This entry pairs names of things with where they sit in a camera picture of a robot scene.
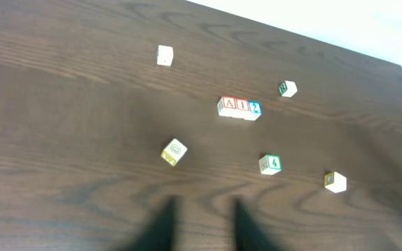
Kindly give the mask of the blue number 2 block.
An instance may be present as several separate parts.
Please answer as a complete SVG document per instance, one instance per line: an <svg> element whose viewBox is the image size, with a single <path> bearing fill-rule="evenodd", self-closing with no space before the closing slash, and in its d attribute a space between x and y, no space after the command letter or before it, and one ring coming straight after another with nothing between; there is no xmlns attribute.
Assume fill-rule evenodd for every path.
<svg viewBox="0 0 402 251"><path fill-rule="evenodd" d="M249 111L244 115L244 119L248 121L256 121L262 115L260 103L254 100L249 100L248 106Z"/></svg>

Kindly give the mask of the red letter A block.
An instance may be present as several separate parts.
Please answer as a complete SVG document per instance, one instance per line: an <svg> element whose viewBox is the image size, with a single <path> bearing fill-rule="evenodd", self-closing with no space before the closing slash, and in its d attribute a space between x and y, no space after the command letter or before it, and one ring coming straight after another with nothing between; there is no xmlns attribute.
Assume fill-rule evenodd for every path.
<svg viewBox="0 0 402 251"><path fill-rule="evenodd" d="M218 115L225 117L236 117L237 105L235 98L231 96L222 96L217 104Z"/></svg>

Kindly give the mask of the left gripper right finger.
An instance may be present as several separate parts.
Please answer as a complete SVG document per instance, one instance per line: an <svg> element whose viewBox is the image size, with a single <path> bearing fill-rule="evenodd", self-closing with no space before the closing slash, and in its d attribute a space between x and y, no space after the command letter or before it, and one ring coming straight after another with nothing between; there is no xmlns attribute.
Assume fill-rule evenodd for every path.
<svg viewBox="0 0 402 251"><path fill-rule="evenodd" d="M283 251L251 217L244 202L234 199L233 233L236 251Z"/></svg>

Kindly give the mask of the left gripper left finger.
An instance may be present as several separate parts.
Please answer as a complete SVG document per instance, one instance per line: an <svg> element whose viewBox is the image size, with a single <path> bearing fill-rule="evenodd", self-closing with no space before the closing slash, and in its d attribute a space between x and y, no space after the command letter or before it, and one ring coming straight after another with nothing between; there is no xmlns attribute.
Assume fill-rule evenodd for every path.
<svg viewBox="0 0 402 251"><path fill-rule="evenodd" d="M144 231L117 251L173 251L177 230L177 198L170 197Z"/></svg>

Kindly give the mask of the red letter I block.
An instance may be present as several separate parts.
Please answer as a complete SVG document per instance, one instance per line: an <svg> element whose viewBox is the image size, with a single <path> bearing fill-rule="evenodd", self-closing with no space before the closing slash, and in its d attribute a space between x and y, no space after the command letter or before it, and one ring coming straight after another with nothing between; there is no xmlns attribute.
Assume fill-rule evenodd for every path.
<svg viewBox="0 0 402 251"><path fill-rule="evenodd" d="M235 98L235 103L236 103L235 117L238 119L248 120L250 114L248 101L246 99Z"/></svg>

